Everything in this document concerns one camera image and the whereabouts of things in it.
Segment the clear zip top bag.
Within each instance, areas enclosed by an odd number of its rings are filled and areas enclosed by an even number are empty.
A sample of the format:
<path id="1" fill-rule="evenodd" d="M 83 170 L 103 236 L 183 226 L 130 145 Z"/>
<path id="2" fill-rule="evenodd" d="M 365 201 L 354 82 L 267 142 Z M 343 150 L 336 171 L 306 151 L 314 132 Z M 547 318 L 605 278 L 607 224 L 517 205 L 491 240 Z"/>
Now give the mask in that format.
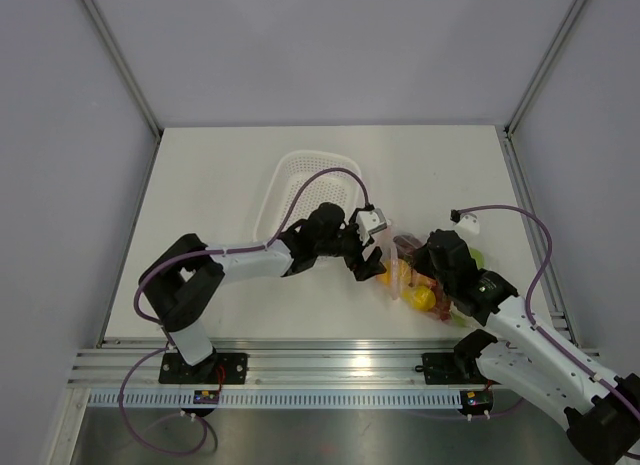
<path id="1" fill-rule="evenodd" d="M 376 239 L 385 267 L 385 272 L 375 277 L 377 283 L 390 300 L 402 302 L 421 316 L 449 327 L 476 328 L 456 309 L 433 271 L 420 272 L 416 269 L 412 255 L 425 243 L 424 236 L 405 232 L 390 223 Z"/>

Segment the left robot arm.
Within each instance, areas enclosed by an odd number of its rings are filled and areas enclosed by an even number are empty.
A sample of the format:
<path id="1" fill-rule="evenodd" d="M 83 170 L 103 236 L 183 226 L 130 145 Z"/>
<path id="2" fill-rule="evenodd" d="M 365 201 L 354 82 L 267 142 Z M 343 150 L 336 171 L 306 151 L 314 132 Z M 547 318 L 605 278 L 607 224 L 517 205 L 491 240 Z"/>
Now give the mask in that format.
<path id="1" fill-rule="evenodd" d="M 266 242 L 208 247 L 198 235 L 178 239 L 139 279 L 134 310 L 146 299 L 181 357 L 181 371 L 195 383 L 216 370 L 216 350 L 201 322 L 217 290 L 256 278 L 282 278 L 310 270 L 318 259 L 341 258 L 359 281 L 386 272 L 374 236 L 387 228 L 383 212 L 372 204 L 350 217 L 333 203 L 320 204 L 308 217 L 278 231 Z"/>

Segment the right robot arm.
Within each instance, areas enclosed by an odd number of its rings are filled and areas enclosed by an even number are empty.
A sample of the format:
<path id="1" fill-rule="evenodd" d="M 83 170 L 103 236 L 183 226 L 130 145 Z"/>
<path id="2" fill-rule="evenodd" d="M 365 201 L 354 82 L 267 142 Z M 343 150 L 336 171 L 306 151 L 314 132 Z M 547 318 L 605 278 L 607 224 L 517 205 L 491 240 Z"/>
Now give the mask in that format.
<path id="1" fill-rule="evenodd" d="M 616 464 L 639 442 L 639 377 L 599 364 L 552 326 L 496 272 L 477 266 L 453 230 L 432 232 L 411 255 L 478 329 L 453 349 L 456 374 L 509 387 L 552 418 L 591 464 Z"/>

